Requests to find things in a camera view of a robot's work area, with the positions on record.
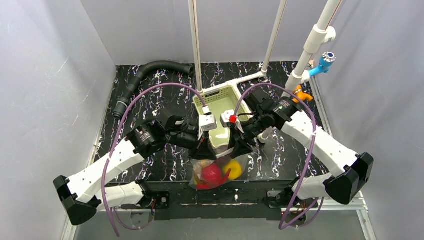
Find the clear polka dot zip bag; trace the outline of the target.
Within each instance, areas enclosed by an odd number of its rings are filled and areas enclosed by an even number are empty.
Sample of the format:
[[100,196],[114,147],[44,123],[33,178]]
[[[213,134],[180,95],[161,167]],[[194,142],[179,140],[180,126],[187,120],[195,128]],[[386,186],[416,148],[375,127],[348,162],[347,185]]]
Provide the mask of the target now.
[[211,190],[226,183],[240,180],[247,170],[248,155],[231,157],[231,150],[217,156],[217,159],[192,159],[192,178],[189,186],[198,191]]

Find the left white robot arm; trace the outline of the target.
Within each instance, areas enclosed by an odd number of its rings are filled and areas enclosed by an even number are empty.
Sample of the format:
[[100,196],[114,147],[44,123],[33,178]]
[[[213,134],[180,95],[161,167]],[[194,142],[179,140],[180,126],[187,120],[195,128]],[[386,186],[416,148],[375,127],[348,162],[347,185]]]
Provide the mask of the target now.
[[128,168],[137,165],[167,144],[188,150],[197,160],[215,160],[216,152],[210,143],[209,132],[217,128],[216,117],[208,112],[198,117],[198,127],[189,129],[184,117],[169,115],[165,120],[149,119],[130,131],[109,153],[69,177],[59,175],[53,185],[72,225],[90,220],[98,211],[120,205],[140,205],[154,200],[142,182],[106,187],[111,180]]

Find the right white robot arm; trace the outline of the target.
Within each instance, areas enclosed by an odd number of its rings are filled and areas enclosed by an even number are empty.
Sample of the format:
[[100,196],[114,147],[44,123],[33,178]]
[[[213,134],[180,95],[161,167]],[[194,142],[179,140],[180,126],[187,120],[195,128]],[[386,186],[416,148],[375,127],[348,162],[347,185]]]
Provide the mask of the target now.
[[227,111],[221,118],[230,129],[229,148],[236,158],[252,152],[255,138],[271,128],[291,136],[317,157],[329,171],[306,177],[302,174],[284,190],[292,202],[328,197],[348,205],[369,181],[374,158],[367,152],[359,154],[335,140],[316,124],[313,114],[307,114],[296,98],[282,97],[278,102],[251,93],[248,106],[251,118],[241,121],[236,111]]

